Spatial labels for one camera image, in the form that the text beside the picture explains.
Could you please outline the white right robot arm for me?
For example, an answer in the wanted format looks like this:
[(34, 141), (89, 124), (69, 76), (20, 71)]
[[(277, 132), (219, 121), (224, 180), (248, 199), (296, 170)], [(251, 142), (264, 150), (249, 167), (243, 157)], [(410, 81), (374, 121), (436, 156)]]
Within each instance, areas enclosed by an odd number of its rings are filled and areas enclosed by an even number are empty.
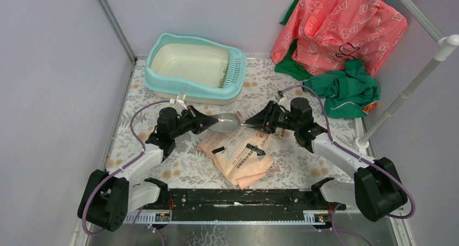
[(376, 222), (409, 201), (394, 163), (388, 158), (358, 154), (355, 149), (332, 139), (330, 132), (315, 122), (306, 98), (294, 98), (289, 111), (270, 101), (245, 124), (266, 134), (293, 131), (299, 146), (327, 159), (352, 178), (352, 183), (333, 178), (316, 183), (318, 190), (310, 195), (315, 208), (343, 203), (356, 207), (364, 217)]

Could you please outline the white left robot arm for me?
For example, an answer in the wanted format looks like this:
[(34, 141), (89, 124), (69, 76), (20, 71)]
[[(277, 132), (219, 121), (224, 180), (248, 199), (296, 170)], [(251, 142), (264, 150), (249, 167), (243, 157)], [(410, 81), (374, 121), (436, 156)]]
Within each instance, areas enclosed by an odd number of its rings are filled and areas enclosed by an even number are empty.
[(134, 210), (146, 205), (156, 209), (168, 206), (168, 185), (143, 175), (167, 159), (175, 149), (175, 138), (188, 132), (200, 134), (220, 121), (215, 116), (200, 113), (191, 105), (181, 113), (173, 107), (163, 108), (154, 131), (141, 142), (139, 155), (121, 167), (95, 170), (90, 174), (77, 211), (85, 232), (92, 235), (87, 223), (115, 231)]

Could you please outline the teal litter box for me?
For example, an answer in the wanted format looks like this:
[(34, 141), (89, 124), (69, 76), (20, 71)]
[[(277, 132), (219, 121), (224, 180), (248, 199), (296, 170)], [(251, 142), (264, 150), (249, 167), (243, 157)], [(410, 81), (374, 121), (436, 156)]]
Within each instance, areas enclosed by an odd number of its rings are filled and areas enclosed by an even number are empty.
[(147, 57), (145, 85), (162, 98), (184, 93), (188, 102), (228, 105), (241, 92), (246, 69), (239, 48), (163, 33)]

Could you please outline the grey litter scoop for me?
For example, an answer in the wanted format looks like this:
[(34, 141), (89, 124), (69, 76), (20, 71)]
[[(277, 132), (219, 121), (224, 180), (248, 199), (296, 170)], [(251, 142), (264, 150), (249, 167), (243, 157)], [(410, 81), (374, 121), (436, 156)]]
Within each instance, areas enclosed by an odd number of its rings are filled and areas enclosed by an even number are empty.
[(219, 133), (234, 133), (240, 127), (249, 127), (250, 125), (242, 120), (240, 112), (236, 113), (220, 113), (210, 116), (213, 119), (217, 119), (217, 122), (208, 127), (207, 129)]

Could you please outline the pink cat litter bag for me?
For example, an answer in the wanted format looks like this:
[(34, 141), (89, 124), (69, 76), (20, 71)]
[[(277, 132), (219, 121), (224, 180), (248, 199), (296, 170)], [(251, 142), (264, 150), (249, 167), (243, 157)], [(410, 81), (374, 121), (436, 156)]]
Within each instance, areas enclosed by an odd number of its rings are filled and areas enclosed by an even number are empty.
[(274, 159), (267, 153), (271, 141), (269, 134), (241, 128), (229, 134), (213, 132), (196, 149), (211, 157), (228, 181), (245, 189), (279, 171), (272, 167)]

